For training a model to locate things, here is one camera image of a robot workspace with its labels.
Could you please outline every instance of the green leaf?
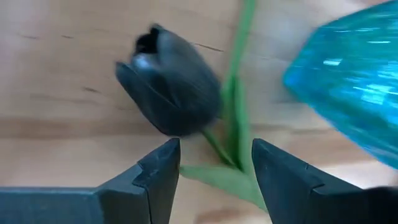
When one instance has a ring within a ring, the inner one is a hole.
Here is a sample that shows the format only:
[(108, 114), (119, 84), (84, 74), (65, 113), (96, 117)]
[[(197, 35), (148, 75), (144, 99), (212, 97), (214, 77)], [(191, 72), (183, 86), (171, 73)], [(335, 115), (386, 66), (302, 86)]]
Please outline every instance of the green leaf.
[(234, 40), (233, 53), (229, 62), (227, 80), (223, 86), (223, 119), (226, 125), (226, 152), (236, 167), (249, 175), (254, 175), (251, 159), (251, 143), (248, 116), (244, 99), (243, 86), (238, 73), (248, 34), (256, 7), (256, 0), (245, 0), (244, 9), (239, 18), (239, 25)]
[(224, 190), (266, 210), (262, 195), (252, 178), (237, 169), (228, 167), (181, 166), (180, 174), (185, 178), (199, 180), (212, 187)]
[(226, 164), (227, 166), (236, 167), (236, 164), (234, 163), (232, 158), (230, 158), (230, 156), (226, 153), (225, 148), (221, 145), (221, 143), (212, 131), (210, 131), (209, 129), (204, 129), (201, 133), (216, 151), (218, 157), (224, 164)]

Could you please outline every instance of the green stem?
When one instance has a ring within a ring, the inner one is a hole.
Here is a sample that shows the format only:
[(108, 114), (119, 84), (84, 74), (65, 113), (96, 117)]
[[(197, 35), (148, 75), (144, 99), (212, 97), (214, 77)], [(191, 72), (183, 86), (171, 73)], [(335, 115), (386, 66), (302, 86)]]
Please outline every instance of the green stem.
[(214, 135), (213, 132), (211, 132), (208, 129), (204, 129), (201, 133), (210, 143), (213, 149), (216, 151), (218, 157), (224, 162), (224, 164), (236, 167), (236, 164), (226, 153), (223, 145), (221, 145), (221, 143), (219, 142), (219, 140), (217, 139), (217, 137)]
[(244, 0), (243, 11), (239, 17), (239, 24), (235, 34), (233, 50), (229, 60), (227, 74), (228, 78), (232, 78), (239, 73), (255, 10), (256, 0)]

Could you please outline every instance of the tulip flower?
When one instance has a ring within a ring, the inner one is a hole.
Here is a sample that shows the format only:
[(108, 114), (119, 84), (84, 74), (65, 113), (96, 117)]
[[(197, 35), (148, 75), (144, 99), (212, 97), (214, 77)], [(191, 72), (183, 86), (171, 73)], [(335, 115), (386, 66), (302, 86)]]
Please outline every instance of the tulip flower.
[(219, 115), (220, 83), (195, 48), (160, 25), (140, 36), (116, 76), (142, 114), (163, 134), (187, 136)]

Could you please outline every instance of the wooden table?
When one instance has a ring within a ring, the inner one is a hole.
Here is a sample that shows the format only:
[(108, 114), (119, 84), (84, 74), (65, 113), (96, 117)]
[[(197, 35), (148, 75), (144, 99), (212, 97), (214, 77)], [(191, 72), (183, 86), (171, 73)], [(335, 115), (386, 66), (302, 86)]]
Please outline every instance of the wooden table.
[[(241, 76), (254, 135), (361, 187), (396, 171), (346, 140), (282, 87), (314, 28), (381, 0), (258, 0)], [(223, 77), (242, 0), (0, 2), (0, 185), (94, 186), (161, 145), (114, 77), (151, 22), (189, 40)], [(201, 136), (183, 164), (215, 161)], [(170, 223), (264, 223), (254, 206), (180, 179)]]

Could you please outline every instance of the blue glass vase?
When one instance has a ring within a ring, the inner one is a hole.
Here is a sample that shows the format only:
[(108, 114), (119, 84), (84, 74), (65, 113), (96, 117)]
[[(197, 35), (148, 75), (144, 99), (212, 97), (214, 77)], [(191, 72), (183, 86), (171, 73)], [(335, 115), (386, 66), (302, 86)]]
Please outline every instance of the blue glass vase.
[(320, 27), (284, 83), (337, 130), (398, 169), (398, 1)]

